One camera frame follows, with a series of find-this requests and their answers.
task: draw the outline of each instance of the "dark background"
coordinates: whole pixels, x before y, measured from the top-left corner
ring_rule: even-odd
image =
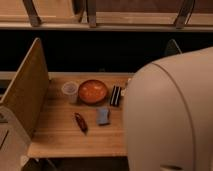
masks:
[[[183,52],[213,46],[213,33],[0,30],[0,71],[16,71],[40,37],[49,71],[135,72],[162,58],[175,39]]]

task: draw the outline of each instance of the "paper cup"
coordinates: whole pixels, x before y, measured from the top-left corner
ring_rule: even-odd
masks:
[[[78,87],[79,85],[76,82],[69,81],[65,83],[61,91],[68,96],[69,103],[76,103],[78,100]]]

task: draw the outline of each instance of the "chili pepper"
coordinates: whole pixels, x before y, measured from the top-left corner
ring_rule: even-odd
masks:
[[[81,131],[86,134],[88,131],[88,127],[87,127],[87,124],[86,124],[84,118],[79,113],[74,113],[74,115],[75,115],[75,119],[76,119]]]

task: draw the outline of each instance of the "wooden divider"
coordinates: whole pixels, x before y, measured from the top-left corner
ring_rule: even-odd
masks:
[[[0,112],[29,143],[49,85],[41,40],[36,38],[0,101]]]

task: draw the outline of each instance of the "wooden table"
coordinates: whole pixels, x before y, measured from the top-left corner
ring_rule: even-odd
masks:
[[[72,75],[52,78],[37,126],[28,150],[28,156],[32,158],[53,157],[115,157],[126,156],[122,104],[109,106],[109,98],[114,85],[125,87],[130,75]],[[62,85],[67,81],[76,81],[79,84],[88,79],[103,81],[109,95],[99,104],[89,106],[81,101],[71,105],[67,97],[61,92]],[[97,111],[101,106],[110,109],[110,124],[99,126],[96,123]],[[80,113],[88,125],[85,135],[80,131],[74,112]]]

